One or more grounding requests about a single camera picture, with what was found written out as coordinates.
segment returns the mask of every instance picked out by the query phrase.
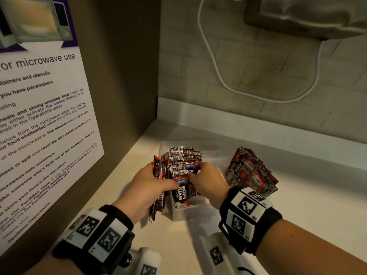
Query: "black cable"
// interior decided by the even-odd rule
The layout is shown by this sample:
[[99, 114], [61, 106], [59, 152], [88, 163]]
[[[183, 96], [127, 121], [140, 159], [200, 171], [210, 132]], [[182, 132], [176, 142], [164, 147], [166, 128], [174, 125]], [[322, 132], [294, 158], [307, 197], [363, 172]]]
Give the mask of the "black cable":
[[248, 272], [248, 273], [250, 273], [251, 275], [255, 275], [251, 270], [249, 270], [249, 269], [247, 269], [247, 268], [244, 268], [244, 267], [242, 267], [242, 266], [237, 267], [237, 269], [238, 269], [239, 271], [247, 271], [247, 272]]

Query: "brown panel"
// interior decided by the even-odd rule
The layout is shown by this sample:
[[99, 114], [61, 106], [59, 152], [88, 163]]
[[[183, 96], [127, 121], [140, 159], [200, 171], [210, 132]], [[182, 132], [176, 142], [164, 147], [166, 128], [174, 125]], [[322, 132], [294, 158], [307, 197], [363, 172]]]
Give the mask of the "brown panel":
[[22, 274], [51, 247], [156, 115], [160, 0], [69, 0], [105, 155], [0, 258]]

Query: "stack of coffee sachets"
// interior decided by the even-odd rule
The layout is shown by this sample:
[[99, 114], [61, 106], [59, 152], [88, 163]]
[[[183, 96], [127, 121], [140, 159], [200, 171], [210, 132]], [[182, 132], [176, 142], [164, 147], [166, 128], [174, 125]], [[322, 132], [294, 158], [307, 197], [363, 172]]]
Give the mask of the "stack of coffee sachets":
[[259, 157], [249, 148], [239, 147], [232, 158], [225, 178], [230, 186], [250, 187], [267, 197], [278, 188], [278, 180]]
[[[189, 183], [189, 174], [198, 174], [203, 153], [194, 147], [172, 147], [161, 157], [155, 156], [153, 175], [157, 179], [173, 179], [179, 183], [177, 190], [172, 190], [175, 207], [188, 206], [189, 199], [196, 198], [196, 189]], [[149, 210], [149, 222], [154, 221], [157, 211], [162, 211], [168, 192], [162, 193]]]

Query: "qr-like code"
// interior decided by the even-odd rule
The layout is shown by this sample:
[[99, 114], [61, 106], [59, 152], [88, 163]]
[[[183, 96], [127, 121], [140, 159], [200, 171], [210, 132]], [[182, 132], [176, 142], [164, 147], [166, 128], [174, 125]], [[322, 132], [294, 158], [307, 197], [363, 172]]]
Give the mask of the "qr-like code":
[[248, 195], [250, 195], [251, 197], [253, 197], [255, 200], [257, 200], [259, 202], [266, 199], [264, 196], [260, 195], [256, 191], [251, 191], [250, 193], [248, 193]]
[[155, 275], [157, 273], [157, 268], [143, 264], [140, 275]]
[[120, 240], [121, 235], [115, 232], [113, 229], [108, 228], [103, 236], [98, 240], [98, 245], [101, 246], [108, 253], [116, 246], [117, 242]]
[[235, 214], [233, 215], [232, 218], [231, 227], [240, 235], [243, 235], [243, 233], [245, 232], [245, 222], [241, 220], [239, 217], [237, 217]]
[[71, 224], [71, 226], [69, 227], [70, 230], [75, 229], [76, 225], [80, 223], [80, 221], [85, 217], [84, 215], [80, 215], [78, 219], [75, 220], [75, 222], [73, 224]]
[[79, 226], [79, 228], [76, 229], [76, 232], [88, 237], [98, 223], [99, 220], [88, 216], [87, 219], [85, 219], [84, 222]]
[[222, 254], [219, 251], [218, 246], [210, 250], [210, 255], [211, 255], [211, 258], [213, 259], [214, 265], [218, 265], [223, 261]]
[[257, 204], [254, 201], [252, 201], [250, 198], [246, 197], [246, 196], [238, 204], [238, 207], [243, 212], [245, 212], [247, 215], [251, 215], [251, 213], [254, 211], [256, 206], [257, 206]]

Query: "clear plastic container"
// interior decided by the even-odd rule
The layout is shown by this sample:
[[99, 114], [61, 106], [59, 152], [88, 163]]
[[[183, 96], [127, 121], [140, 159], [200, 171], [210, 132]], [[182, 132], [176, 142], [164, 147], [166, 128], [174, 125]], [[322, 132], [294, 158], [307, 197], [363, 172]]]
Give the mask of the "clear plastic container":
[[[223, 157], [223, 146], [220, 141], [215, 140], [162, 142], [159, 147], [159, 156], [167, 152], [168, 148], [177, 146], [194, 146], [195, 150], [203, 152], [203, 161], [209, 162], [217, 167], [222, 174], [229, 164], [230, 159], [228, 157]], [[219, 212], [210, 205], [208, 199], [199, 195], [197, 195], [196, 198], [190, 199], [189, 206], [176, 208], [171, 191], [169, 191], [169, 196], [166, 199], [166, 207], [174, 222], [219, 214]]]

